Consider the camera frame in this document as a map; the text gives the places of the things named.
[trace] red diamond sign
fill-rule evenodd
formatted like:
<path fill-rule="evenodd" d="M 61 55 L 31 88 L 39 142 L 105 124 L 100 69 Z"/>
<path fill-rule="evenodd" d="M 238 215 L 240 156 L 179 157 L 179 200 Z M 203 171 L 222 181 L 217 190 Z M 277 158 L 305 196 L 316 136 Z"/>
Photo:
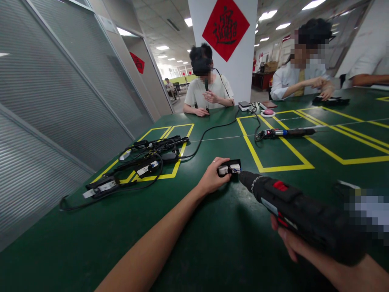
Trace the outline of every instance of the red diamond sign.
<path fill-rule="evenodd" d="M 143 71 L 145 69 L 145 62 L 141 58 L 137 57 L 137 55 L 135 55 L 131 52 L 130 52 L 130 55 L 133 58 L 134 63 L 137 66 L 139 73 L 143 74 Z"/>
<path fill-rule="evenodd" d="M 218 0 L 203 38 L 228 62 L 250 24 L 233 0 Z"/>

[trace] yellow tie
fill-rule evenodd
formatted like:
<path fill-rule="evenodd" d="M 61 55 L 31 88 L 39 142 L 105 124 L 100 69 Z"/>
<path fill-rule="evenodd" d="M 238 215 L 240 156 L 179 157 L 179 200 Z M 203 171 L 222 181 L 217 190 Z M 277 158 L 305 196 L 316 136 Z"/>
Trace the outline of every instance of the yellow tie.
<path fill-rule="evenodd" d="M 299 82 L 305 80 L 305 69 L 300 69 Z M 302 96 L 304 94 L 304 87 L 295 92 L 295 96 Z"/>

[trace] sleeve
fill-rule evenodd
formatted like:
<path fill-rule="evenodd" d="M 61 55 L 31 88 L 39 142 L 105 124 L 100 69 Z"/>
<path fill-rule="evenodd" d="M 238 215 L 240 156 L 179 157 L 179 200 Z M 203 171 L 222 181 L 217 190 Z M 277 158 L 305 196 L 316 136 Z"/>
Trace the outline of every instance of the sleeve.
<path fill-rule="evenodd" d="M 331 77 L 327 74 L 327 69 L 325 68 L 324 63 L 318 65 L 318 69 L 316 70 L 315 75 L 315 77 L 323 77 L 327 81 L 331 80 Z"/>
<path fill-rule="evenodd" d="M 187 105 L 190 105 L 191 107 L 195 106 L 196 98 L 195 98 L 195 84 L 194 83 L 189 83 L 188 86 L 188 91 L 186 92 L 186 97 L 185 97 L 185 103 Z"/>
<path fill-rule="evenodd" d="M 228 82 L 227 78 L 224 75 L 222 75 L 221 79 L 224 83 L 224 86 L 226 87 L 225 90 L 227 90 L 228 92 L 228 94 L 225 94 L 224 98 L 228 99 L 228 96 L 230 96 L 230 98 L 233 99 L 234 92 L 231 89 L 230 83 Z"/>
<path fill-rule="evenodd" d="M 372 75 L 378 63 L 384 56 L 381 47 L 373 47 L 367 50 L 354 64 L 347 75 L 348 79 L 353 78 L 359 74 Z"/>
<path fill-rule="evenodd" d="M 282 70 L 278 69 L 273 75 L 273 85 L 271 87 L 270 96 L 273 100 L 282 100 L 288 87 L 282 88 Z"/>

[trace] pink button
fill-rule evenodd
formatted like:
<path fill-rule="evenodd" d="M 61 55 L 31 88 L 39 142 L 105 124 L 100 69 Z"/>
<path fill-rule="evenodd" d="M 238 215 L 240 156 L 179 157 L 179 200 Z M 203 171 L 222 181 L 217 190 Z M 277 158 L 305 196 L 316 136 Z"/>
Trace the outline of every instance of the pink button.
<path fill-rule="evenodd" d="M 267 109 L 267 110 L 265 110 L 263 113 L 264 113 L 265 115 L 268 115 L 268 116 L 274 114 L 274 112 L 273 112 L 271 109 Z"/>

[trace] green workbench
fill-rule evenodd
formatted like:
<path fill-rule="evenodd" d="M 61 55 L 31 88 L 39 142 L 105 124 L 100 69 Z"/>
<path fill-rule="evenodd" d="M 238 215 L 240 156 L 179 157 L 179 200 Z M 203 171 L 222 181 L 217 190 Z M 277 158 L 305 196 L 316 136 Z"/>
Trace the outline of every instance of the green workbench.
<path fill-rule="evenodd" d="M 338 179 L 362 188 L 388 187 L 389 93 L 352 88 L 336 94 L 351 98 L 350 104 L 327 110 L 312 108 L 312 95 L 290 98 L 277 103 L 275 119 L 266 119 L 268 124 L 262 119 L 261 129 L 329 125 L 309 138 L 255 144 L 257 121 L 248 117 L 250 113 L 239 112 L 238 122 L 206 133 L 192 159 L 165 166 L 150 188 L 121 192 L 75 212 L 54 208 L 0 253 L 1 291 L 93 291 L 136 241 L 198 183 L 216 156 L 241 159 L 243 170 L 261 171 L 340 208 L 342 200 L 331 190 Z M 215 109 L 205 118 L 164 116 L 139 139 L 189 135 L 191 142 L 182 147 L 188 155 L 207 128 L 232 121 L 236 111 L 237 107 Z M 115 167 L 116 159 L 86 184 Z M 128 172 L 121 179 L 130 182 L 136 176 Z M 70 204 L 84 203 L 84 191 L 80 188 L 72 195 Z M 373 240 L 369 253 L 389 270 L 382 242 Z M 196 210 L 153 290 L 301 291 L 303 286 L 303 271 L 271 229 L 269 212 L 232 180 Z"/>

